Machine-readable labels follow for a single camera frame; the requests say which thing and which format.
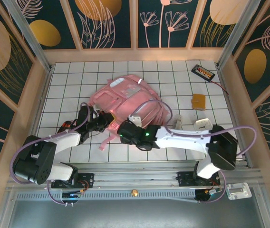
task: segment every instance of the white grid floor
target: white grid floor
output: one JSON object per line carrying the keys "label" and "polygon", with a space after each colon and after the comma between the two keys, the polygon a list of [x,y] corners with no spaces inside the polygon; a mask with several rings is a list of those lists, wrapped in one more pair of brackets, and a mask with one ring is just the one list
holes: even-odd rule
{"label": "white grid floor", "polygon": [[[215,64],[206,60],[56,63],[37,134],[39,137],[55,134],[66,120],[76,119],[80,103],[87,102],[95,91],[107,84],[107,79],[128,74],[142,77],[161,100],[169,104],[174,115],[182,115],[183,130],[194,130],[195,121],[203,118],[224,128],[232,127],[222,89],[193,74],[191,69],[196,64],[215,73],[213,81],[219,82]],[[193,93],[206,95],[205,111],[192,109]],[[200,152],[177,148],[143,152],[117,139],[100,151],[100,143],[108,136],[105,131],[90,137],[83,145],[56,154],[55,160],[85,163],[201,160],[205,157]]]}

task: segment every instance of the pink bag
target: pink bag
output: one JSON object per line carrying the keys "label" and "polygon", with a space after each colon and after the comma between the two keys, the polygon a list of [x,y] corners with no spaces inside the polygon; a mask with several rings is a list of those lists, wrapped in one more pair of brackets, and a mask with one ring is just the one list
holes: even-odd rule
{"label": "pink bag", "polygon": [[[99,149],[104,150],[105,145],[117,135],[120,124],[127,120],[129,115],[148,100],[160,100],[157,93],[143,79],[135,75],[118,77],[108,80],[108,84],[93,94],[89,100],[90,106],[110,112],[115,120],[109,125],[107,130],[111,136],[105,139]],[[143,105],[134,116],[140,116],[142,127],[149,124],[162,125],[165,123],[168,111],[159,102],[149,102]]]}

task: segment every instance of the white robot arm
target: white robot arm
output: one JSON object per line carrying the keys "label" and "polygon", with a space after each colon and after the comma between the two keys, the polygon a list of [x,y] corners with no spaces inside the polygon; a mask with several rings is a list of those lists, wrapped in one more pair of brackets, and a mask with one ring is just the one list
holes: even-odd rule
{"label": "white robot arm", "polygon": [[[86,117],[81,116],[79,112],[79,121]],[[67,163],[55,163],[55,154],[67,148],[78,146],[82,144],[91,131],[104,131],[114,118],[111,114],[101,113],[98,118],[90,119],[90,121],[77,131],[63,134],[60,137],[44,140],[37,144],[22,150],[13,164],[13,171],[16,176],[23,177],[36,184],[42,184],[47,180],[61,180],[73,185],[77,182],[77,168]],[[66,122],[63,126],[69,129],[73,124]],[[183,148],[195,150],[206,154],[206,158],[199,161],[193,171],[193,176],[196,178],[209,179],[211,176],[219,171],[234,170],[237,140],[229,133],[220,134],[213,137],[184,137],[185,135],[206,135],[213,132],[218,132],[223,128],[220,126],[213,126],[211,131],[181,131],[170,129],[159,125],[149,125],[146,129],[136,126],[129,120],[124,121],[117,133],[120,135],[121,143],[134,144],[142,151],[149,151],[152,148]],[[39,139],[36,136],[29,136],[24,144]]]}

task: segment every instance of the metal bracket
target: metal bracket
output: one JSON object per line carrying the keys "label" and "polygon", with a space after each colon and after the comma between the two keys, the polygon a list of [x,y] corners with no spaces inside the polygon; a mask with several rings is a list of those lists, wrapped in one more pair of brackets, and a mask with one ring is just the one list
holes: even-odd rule
{"label": "metal bracket", "polygon": [[93,173],[79,173],[78,174],[78,182],[74,185],[67,185],[61,180],[55,180],[51,183],[52,189],[83,189],[83,185],[85,188],[87,187],[87,183],[89,184],[88,188],[91,189],[94,185],[94,174]]}
{"label": "metal bracket", "polygon": [[178,180],[179,187],[189,187],[189,186],[192,186],[192,187],[211,186],[212,187],[214,183],[217,185],[221,184],[218,173],[213,174],[210,179],[204,179],[200,177],[194,178],[192,171],[178,172],[176,179]]}

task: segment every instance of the small wooden block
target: small wooden block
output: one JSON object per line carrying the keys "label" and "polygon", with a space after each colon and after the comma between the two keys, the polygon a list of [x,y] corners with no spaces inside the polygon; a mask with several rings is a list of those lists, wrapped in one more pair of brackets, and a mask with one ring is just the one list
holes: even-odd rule
{"label": "small wooden block", "polygon": [[193,94],[192,109],[205,111],[206,110],[206,96],[203,94]]}

